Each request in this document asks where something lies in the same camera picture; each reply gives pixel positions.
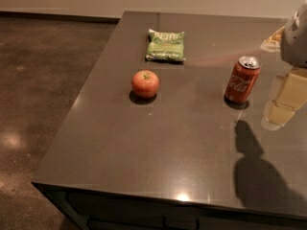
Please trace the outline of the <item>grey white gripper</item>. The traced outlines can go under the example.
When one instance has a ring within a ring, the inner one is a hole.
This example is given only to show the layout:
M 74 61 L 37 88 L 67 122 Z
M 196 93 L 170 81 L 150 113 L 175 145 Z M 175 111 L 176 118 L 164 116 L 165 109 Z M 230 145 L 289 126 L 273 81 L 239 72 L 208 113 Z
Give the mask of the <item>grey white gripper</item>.
M 307 0 L 295 11 L 285 27 L 265 39 L 260 48 L 269 53 L 281 49 L 283 61 L 301 67 L 292 68 L 286 75 L 277 75 L 272 81 L 261 124 L 266 130 L 276 131 L 307 103 Z

